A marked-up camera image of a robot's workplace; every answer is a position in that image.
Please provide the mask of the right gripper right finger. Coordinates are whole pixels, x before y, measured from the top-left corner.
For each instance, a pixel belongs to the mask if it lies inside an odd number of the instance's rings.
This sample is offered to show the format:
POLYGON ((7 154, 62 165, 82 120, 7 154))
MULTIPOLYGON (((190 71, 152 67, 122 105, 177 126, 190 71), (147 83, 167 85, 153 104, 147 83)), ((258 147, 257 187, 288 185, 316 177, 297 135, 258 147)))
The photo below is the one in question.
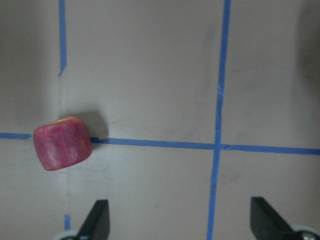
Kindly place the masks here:
POLYGON ((299 240, 300 233, 263 198, 250 200, 250 229, 256 240, 299 240))

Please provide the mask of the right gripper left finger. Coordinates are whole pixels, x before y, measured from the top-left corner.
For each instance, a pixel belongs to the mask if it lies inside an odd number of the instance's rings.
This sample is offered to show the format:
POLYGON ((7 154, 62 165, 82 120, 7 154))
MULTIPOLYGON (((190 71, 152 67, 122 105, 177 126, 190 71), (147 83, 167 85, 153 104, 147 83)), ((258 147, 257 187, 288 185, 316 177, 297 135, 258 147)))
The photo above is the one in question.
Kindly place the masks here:
POLYGON ((97 200, 78 231, 76 240, 107 240, 110 235, 110 212, 107 199, 97 200))

